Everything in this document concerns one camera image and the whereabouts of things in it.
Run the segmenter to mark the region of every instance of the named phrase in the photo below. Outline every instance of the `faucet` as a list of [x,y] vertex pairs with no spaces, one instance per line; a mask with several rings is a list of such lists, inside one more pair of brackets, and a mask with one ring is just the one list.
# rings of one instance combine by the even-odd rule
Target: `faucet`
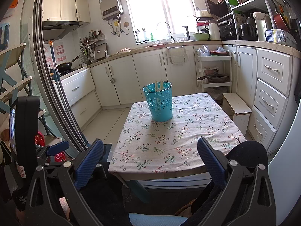
[[168,25],[168,28],[169,28],[169,30],[170,30],[171,43],[175,43],[175,40],[173,39],[173,34],[171,33],[171,28],[170,28],[169,23],[167,23],[167,22],[165,22],[165,21],[161,21],[161,22],[159,22],[159,23],[157,24],[157,29],[158,29],[158,25],[159,25],[160,23],[166,23],[166,24]]

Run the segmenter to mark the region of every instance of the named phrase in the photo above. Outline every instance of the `countertop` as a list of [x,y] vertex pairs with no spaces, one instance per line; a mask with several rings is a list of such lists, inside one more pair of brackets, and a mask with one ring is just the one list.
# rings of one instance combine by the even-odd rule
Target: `countertop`
[[[301,52],[298,51],[297,49],[294,49],[293,47],[289,47],[289,46],[284,46],[281,44],[277,44],[277,43],[271,43],[271,42],[265,42],[265,41],[250,41],[250,40],[204,40],[204,41],[185,41],[185,42],[179,42],[179,43],[166,43],[166,44],[157,44],[154,46],[158,46],[158,45],[162,45],[162,48],[167,48],[167,47],[181,47],[181,46],[193,46],[193,45],[208,45],[208,44],[220,44],[220,45],[240,45],[240,46],[249,46],[249,47],[260,47],[260,48],[265,48],[265,49],[270,49],[270,50],[274,50],[274,51],[278,51],[281,53],[286,53],[292,56],[295,56],[297,58],[301,59]],[[114,54],[111,57],[107,58],[107,59],[103,59],[101,61],[98,61],[96,63],[90,64],[88,66],[88,68],[94,67],[96,65],[114,60],[114,59],[118,59],[118,58],[122,58],[125,56],[129,56],[129,55],[133,55],[136,53],[142,53],[142,52],[147,52],[147,51],[152,51],[152,50],[157,50],[160,48],[154,48],[153,46],[148,46],[148,47],[143,47],[143,48],[138,48],[138,49],[132,49],[130,52],[128,53],[119,53],[119,54]]]

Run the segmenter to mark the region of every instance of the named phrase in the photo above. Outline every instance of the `black pants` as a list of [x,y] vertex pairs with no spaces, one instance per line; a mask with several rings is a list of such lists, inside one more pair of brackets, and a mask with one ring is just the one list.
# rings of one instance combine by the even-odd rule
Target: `black pants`
[[[256,167],[259,163],[264,164],[268,169],[268,156],[265,148],[258,142],[246,141],[240,145],[234,147],[226,157],[228,160],[236,160],[240,165],[246,167]],[[240,201],[243,197],[245,187],[241,185],[237,199],[234,201],[232,209],[229,212],[226,221],[231,221],[240,205]],[[214,185],[211,181],[207,187],[201,192],[198,198],[193,202],[191,206],[192,216],[188,218],[181,226],[197,226],[207,212],[210,210],[215,200],[219,196],[221,189]]]

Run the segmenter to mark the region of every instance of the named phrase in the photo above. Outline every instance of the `small wooden stool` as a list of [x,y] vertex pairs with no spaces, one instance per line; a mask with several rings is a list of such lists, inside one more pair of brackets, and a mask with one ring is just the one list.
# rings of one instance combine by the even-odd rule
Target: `small wooden stool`
[[222,109],[245,136],[252,110],[237,95],[237,93],[223,93],[223,96]]

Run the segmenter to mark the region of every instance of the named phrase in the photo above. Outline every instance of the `basket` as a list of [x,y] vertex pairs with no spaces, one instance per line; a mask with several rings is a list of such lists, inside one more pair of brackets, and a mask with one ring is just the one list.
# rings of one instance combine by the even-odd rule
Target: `basket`
[[173,100],[172,100],[172,84],[170,82],[163,83],[163,90],[155,92],[155,83],[147,85],[151,90],[148,92],[143,88],[146,101],[150,108],[151,115],[154,121],[164,122],[173,117]]

